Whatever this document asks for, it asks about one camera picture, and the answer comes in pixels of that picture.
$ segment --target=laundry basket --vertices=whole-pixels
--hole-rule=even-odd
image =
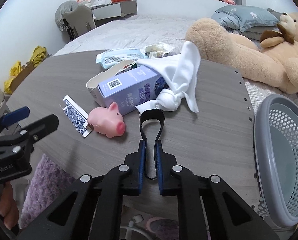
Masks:
[[[298,223],[298,107],[281,95],[260,105],[254,122],[260,184],[258,214],[279,227]]]

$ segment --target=gray wooden table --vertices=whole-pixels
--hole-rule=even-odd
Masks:
[[[107,138],[92,132],[83,138],[59,104],[69,95],[87,113],[98,105],[86,82],[102,69],[95,58],[102,51],[51,57],[39,65],[8,101],[10,110],[30,108],[20,125],[54,113],[59,117],[56,132],[39,141],[38,147],[74,177],[100,176],[123,163],[126,154],[138,149],[139,116],[124,116],[126,132]],[[249,205],[258,204],[259,189],[254,178],[253,111],[240,73],[227,66],[202,60],[198,71],[196,99],[199,113],[192,113],[185,100],[175,112],[165,112],[161,136],[165,152],[196,175],[221,176]],[[148,173],[154,175],[152,149],[159,123],[147,121],[144,130],[149,143]],[[153,215],[177,218],[176,197],[159,195],[157,181],[145,180],[140,197],[125,197],[124,204]]]

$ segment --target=black strap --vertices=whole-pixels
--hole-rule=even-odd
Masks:
[[[151,109],[151,110],[146,110],[144,111],[141,116],[140,116],[140,133],[141,133],[141,137],[142,140],[144,140],[145,142],[145,169],[144,169],[144,175],[147,179],[156,179],[157,178],[157,166],[156,166],[156,175],[153,178],[150,178],[147,175],[147,171],[146,171],[146,161],[147,161],[147,145],[148,145],[148,141],[147,141],[147,137],[142,129],[142,124],[147,121],[147,120],[151,120],[151,119],[157,119],[160,122],[160,131],[158,133],[158,135],[156,136],[156,141],[154,144],[154,163],[156,166],[156,143],[160,138],[160,135],[162,133],[163,130],[163,125],[164,125],[164,114],[160,109]]]

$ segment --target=white bedspread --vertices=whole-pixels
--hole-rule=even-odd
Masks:
[[[99,49],[137,48],[168,43],[181,50],[187,29],[195,20],[136,15],[97,27],[69,42],[54,56]],[[277,88],[244,79],[254,112],[270,94],[283,94],[298,106],[298,95],[287,95]]]

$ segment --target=knotted white cloth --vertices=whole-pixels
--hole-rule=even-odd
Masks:
[[[195,44],[186,41],[181,54],[155,59],[139,59],[138,65],[145,65],[159,72],[168,89],[163,89],[156,100],[147,101],[136,106],[140,114],[149,109],[175,111],[181,104],[181,99],[186,98],[192,112],[198,113],[196,103],[196,80],[200,66],[200,53]]]

